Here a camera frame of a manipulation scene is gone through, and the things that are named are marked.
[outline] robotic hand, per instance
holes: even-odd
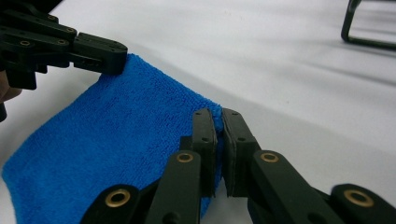
[[[7,117],[3,97],[35,90],[35,72],[47,73],[48,65],[121,74],[128,49],[59,24],[48,13],[61,1],[0,0],[0,71],[7,74],[0,77],[0,122]]]

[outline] microfiber cloth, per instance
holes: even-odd
[[[104,189],[146,187],[161,177],[180,136],[191,135],[192,113],[205,107],[221,132],[220,105],[128,55],[120,76],[101,75],[5,164],[18,223],[79,223]],[[203,200],[202,211],[207,206]]]

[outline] white table surface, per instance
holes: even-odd
[[[52,14],[239,111],[262,148],[313,187],[364,186],[396,206],[396,54],[345,44],[347,0],[66,0]],[[354,34],[395,40],[396,3],[363,2]],[[6,102],[0,166],[99,74],[51,68]],[[202,223],[251,223],[246,199],[221,187]],[[0,182],[0,223],[15,223]]]

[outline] black metal stand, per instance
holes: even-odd
[[[350,36],[349,31],[352,26],[353,18],[355,16],[355,12],[358,9],[361,0],[349,0],[347,9],[346,9],[346,16],[344,19],[343,28],[341,31],[341,37],[344,41],[350,44],[362,45],[367,47],[373,47],[378,49],[389,49],[389,50],[396,50],[396,44],[389,43],[385,41],[377,41],[373,39],[364,39],[359,38],[356,36]]]

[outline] blue microfiber towel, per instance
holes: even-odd
[[[79,223],[104,189],[149,185],[204,107],[221,132],[220,105],[128,55],[122,75],[101,75],[4,166],[18,223]],[[203,200],[202,211],[207,206]]]

